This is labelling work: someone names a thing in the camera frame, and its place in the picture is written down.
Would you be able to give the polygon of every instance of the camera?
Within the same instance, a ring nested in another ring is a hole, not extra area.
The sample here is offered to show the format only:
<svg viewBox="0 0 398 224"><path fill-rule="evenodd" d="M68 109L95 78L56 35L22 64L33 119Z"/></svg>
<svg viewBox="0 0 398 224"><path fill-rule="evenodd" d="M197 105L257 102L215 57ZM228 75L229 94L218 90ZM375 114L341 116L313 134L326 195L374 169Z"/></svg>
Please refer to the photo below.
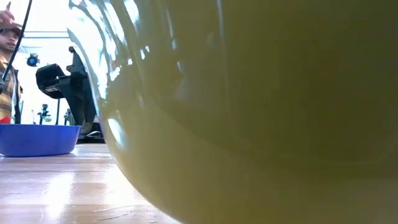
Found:
<svg viewBox="0 0 398 224"><path fill-rule="evenodd" d="M40 63L40 60L39 55L37 54L30 54L26 61L26 64L28 64L30 67L36 67L38 63Z"/></svg>

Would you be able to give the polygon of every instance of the wooden table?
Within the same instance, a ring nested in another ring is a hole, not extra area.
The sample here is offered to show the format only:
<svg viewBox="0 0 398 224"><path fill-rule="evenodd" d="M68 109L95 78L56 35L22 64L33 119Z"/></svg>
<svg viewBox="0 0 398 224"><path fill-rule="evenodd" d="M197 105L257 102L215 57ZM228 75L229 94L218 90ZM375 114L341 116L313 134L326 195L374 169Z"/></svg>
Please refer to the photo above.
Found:
<svg viewBox="0 0 398 224"><path fill-rule="evenodd" d="M1 224L178 223L153 207L104 144L66 156L0 157Z"/></svg>

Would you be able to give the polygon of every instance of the wooden surface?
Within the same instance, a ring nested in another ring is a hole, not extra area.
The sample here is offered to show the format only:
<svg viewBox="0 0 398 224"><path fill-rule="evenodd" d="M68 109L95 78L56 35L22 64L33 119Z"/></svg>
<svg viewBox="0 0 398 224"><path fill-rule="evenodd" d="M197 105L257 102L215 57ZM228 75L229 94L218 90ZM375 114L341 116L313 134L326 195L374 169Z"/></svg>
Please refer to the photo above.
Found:
<svg viewBox="0 0 398 224"><path fill-rule="evenodd" d="M178 223L153 207L104 144L66 156L0 156L0 223Z"/></svg>

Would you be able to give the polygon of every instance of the blue plastic basin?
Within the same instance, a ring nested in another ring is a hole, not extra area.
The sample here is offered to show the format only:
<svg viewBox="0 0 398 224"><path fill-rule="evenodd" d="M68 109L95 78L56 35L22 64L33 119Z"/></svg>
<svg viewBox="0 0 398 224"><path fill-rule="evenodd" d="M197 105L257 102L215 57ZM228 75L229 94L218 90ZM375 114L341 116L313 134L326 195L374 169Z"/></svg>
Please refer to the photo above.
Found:
<svg viewBox="0 0 398 224"><path fill-rule="evenodd" d="M0 124L0 154L6 157L56 156L75 148L79 126Z"/></svg>

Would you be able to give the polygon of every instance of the blue bowl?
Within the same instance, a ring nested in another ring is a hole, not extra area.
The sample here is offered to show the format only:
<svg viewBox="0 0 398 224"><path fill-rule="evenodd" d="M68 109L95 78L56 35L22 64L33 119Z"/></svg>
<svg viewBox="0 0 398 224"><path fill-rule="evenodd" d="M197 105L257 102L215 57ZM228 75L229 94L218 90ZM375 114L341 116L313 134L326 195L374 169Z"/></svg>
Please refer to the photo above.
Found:
<svg viewBox="0 0 398 224"><path fill-rule="evenodd" d="M75 148L79 126L0 124L0 154L6 157L56 156Z"/></svg>

